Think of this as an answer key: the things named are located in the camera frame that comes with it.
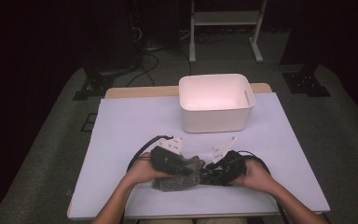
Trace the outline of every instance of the electrical cord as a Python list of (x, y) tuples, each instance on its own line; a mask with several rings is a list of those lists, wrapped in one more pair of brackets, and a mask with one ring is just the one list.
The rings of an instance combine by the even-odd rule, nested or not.
[(187, 33), (186, 35), (181, 36), (179, 39), (184, 40), (190, 36), (190, 31), (180, 31), (181, 33)]
[(160, 47), (156, 47), (156, 48), (147, 48), (145, 49), (146, 52), (148, 53), (154, 53), (154, 52), (157, 52), (157, 51), (160, 51), (162, 49), (166, 49), (167, 47), (166, 46), (160, 46)]
[(146, 72), (146, 77), (149, 78), (150, 82), (152, 83), (152, 86), (155, 86), (156, 81), (150, 76), (150, 73), (148, 71), (146, 71), (143, 64), (141, 67), (142, 67), (142, 71)]
[[(169, 139), (173, 139), (173, 136), (172, 137), (169, 137), (167, 135), (158, 135), (154, 138), (152, 138), (150, 141), (148, 141), (146, 144), (144, 144), (141, 149), (139, 149), (135, 155), (132, 157), (130, 163), (129, 163), (129, 166), (127, 167), (127, 172), (130, 170), (130, 168), (133, 166), (133, 164), (136, 162), (136, 160), (138, 160), (139, 158), (141, 158), (142, 160), (144, 160), (145, 158), (149, 158), (149, 157), (141, 157), (142, 153), (145, 152), (145, 150), (147, 150), (148, 147), (150, 147), (153, 143), (157, 142), (159, 139), (161, 138), (164, 138), (166, 140), (169, 140)], [(123, 224), (124, 223), (124, 213), (125, 213), (125, 210), (123, 211), (123, 214), (121, 215), (121, 220), (120, 220), (120, 224)]]
[[(223, 185), (223, 186), (229, 186), (229, 182), (231, 182), (233, 179), (237, 178), (239, 173), (238, 171), (244, 172), (246, 175), (246, 164), (243, 164), (246, 160), (253, 160), (257, 161), (264, 170), (271, 175), (271, 172), (269, 171), (269, 168), (267, 165), (258, 158), (255, 154), (249, 152), (249, 151), (239, 151), (239, 152), (246, 152), (250, 155), (241, 155), (239, 152), (232, 151), (233, 153), (228, 154), (223, 158), (221, 161), (217, 163), (210, 163), (208, 164), (205, 169), (202, 170), (202, 174), (206, 175), (216, 175), (215, 180), (208, 181), (208, 183), (212, 183), (213, 185)], [(214, 173), (213, 171), (216, 171), (215, 169), (220, 167), (222, 170), (217, 170), (218, 172)], [(289, 224), (289, 220), (287, 219), (287, 216), (282, 208), (282, 206), (276, 202), (278, 209), (281, 213), (282, 219), (285, 224)]]
[(139, 29), (138, 27), (131, 27), (131, 29), (132, 30), (137, 30), (139, 32), (139, 37), (137, 38), (137, 40), (141, 40), (142, 35), (143, 35), (141, 29)]
[(130, 84), (131, 84), (136, 78), (138, 78), (138, 77), (140, 77), (140, 76), (142, 76), (142, 75), (144, 75), (144, 74), (147, 74), (148, 72), (152, 71), (153, 69), (155, 69), (155, 68), (157, 67), (157, 65), (158, 65), (158, 57), (156, 57), (156, 56), (153, 55), (153, 54), (146, 54), (146, 55), (147, 55), (147, 56), (150, 56), (150, 57), (152, 57), (152, 58), (154, 58), (154, 59), (156, 60), (156, 64), (153, 65), (153, 67), (151, 67), (150, 69), (148, 69), (148, 70), (146, 70), (146, 71), (143, 71), (143, 73), (137, 75), (136, 77), (133, 77), (133, 78), (127, 83), (126, 87), (129, 87)]
[(214, 43), (217, 43), (217, 42), (220, 42), (220, 41), (226, 39), (226, 36), (224, 34), (220, 34), (220, 35), (222, 37), (219, 38), (217, 35), (211, 35), (211, 34), (208, 34), (208, 33), (200, 33), (200, 34), (196, 35), (194, 41), (197, 44), (212, 45)]
[(153, 52), (160, 51), (160, 50), (163, 50), (163, 49), (172, 49), (172, 50), (174, 50), (174, 51), (180, 52), (180, 53), (185, 57), (186, 62), (187, 62), (187, 64), (188, 64), (188, 75), (189, 75), (189, 76), (192, 75), (190, 60), (188, 59), (188, 56), (187, 56), (182, 50), (180, 50), (180, 49), (177, 48), (177, 47), (173, 47), (173, 46), (163, 46), (163, 47), (159, 47), (158, 49), (154, 50)]
[(322, 216), (324, 217), (324, 220), (326, 220), (328, 224), (332, 224), (332, 222), (330, 221), (330, 218), (328, 218), (326, 213), (322, 213)]

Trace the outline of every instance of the hand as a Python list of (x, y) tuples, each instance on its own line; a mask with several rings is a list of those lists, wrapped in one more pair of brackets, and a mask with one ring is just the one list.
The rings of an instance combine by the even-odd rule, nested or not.
[(257, 161), (246, 160), (245, 163), (247, 167), (246, 175), (240, 175), (232, 182), (233, 184), (266, 193), (270, 193), (271, 189), (278, 184)]
[(130, 170), (126, 173), (124, 178), (129, 180), (132, 184), (139, 184), (148, 182), (157, 177), (170, 177), (159, 171), (156, 171), (150, 162), (150, 153), (146, 152), (133, 164)]

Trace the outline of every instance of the black equipment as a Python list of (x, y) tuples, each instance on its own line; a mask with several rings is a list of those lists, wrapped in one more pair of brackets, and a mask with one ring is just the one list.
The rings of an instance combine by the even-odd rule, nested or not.
[[(130, 170), (135, 161), (138, 160), (141, 154), (148, 147), (150, 147), (153, 143), (155, 143), (161, 138), (167, 140), (173, 139), (173, 137), (159, 135), (147, 142), (132, 158), (127, 171)], [(240, 152), (246, 152), (249, 155), (241, 155)], [(230, 150), (225, 155), (225, 157), (217, 163), (210, 163), (206, 165), (205, 168), (201, 168), (200, 183), (204, 185), (230, 186), (230, 183), (237, 177), (242, 174), (246, 175), (247, 167), (245, 164), (245, 160), (254, 160), (259, 162), (263, 166), (263, 168), (270, 174), (267, 165), (255, 154), (249, 151), (240, 152)], [(162, 147), (155, 147), (151, 150), (150, 161), (152, 162), (152, 165), (156, 170), (170, 175), (190, 175), (191, 173), (193, 173), (193, 171), (186, 168), (186, 160), (184, 160), (183, 156), (172, 153)], [(277, 205), (284, 223), (288, 224), (289, 221), (283, 211), (283, 208), (280, 204), (277, 203)], [(121, 217), (120, 223), (123, 223), (123, 217), (124, 213)]]
[(131, 28), (131, 6), (126, 0), (65, 0), (72, 18), (72, 45), (87, 80), (74, 100), (101, 96), (114, 79), (135, 70), (138, 49)]

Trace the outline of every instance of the white storage bin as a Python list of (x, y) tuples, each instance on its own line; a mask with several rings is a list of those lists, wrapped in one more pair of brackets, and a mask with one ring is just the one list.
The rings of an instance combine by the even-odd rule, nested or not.
[(187, 133), (240, 131), (255, 105), (248, 79), (241, 74), (182, 77), (179, 99)]

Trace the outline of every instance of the white table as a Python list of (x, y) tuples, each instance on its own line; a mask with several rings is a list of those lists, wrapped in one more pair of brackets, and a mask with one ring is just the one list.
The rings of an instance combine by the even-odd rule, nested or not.
[[(234, 150), (261, 158), (272, 175), (312, 211), (329, 205), (285, 116), (275, 93), (256, 93), (255, 107), (245, 129), (234, 133), (185, 133), (179, 99), (170, 96), (103, 99), (89, 149), (68, 209), (71, 219), (95, 217), (125, 174), (131, 158), (157, 135), (183, 138), (186, 158), (212, 161), (212, 147), (237, 137)], [(279, 214), (265, 193), (241, 187), (198, 185), (176, 192), (138, 185), (126, 207), (126, 218), (238, 217)]]

